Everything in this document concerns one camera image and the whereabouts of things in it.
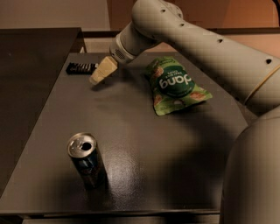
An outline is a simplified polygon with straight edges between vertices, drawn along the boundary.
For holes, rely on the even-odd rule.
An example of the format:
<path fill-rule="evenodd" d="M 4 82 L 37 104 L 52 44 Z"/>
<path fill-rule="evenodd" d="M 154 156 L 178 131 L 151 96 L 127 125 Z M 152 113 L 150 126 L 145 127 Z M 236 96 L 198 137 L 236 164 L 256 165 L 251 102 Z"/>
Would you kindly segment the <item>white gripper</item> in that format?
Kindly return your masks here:
<path fill-rule="evenodd" d="M 118 68 L 117 62 L 128 64 L 136 58 L 132 34 L 129 31 L 117 34 L 109 47 L 109 52 L 112 57 L 106 56 L 89 77 L 91 84 L 97 85 L 110 76 Z"/>

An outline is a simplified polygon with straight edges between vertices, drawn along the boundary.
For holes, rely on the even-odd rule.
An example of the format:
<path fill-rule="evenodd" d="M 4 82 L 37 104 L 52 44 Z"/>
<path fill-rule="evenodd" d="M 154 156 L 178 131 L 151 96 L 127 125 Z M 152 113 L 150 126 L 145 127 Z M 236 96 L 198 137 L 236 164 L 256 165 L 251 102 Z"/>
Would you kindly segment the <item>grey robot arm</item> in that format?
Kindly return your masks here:
<path fill-rule="evenodd" d="M 175 48 L 258 116 L 228 156 L 220 224 L 280 224 L 280 59 L 187 23 L 165 0 L 136 0 L 131 16 L 91 83 L 161 42 Z"/>

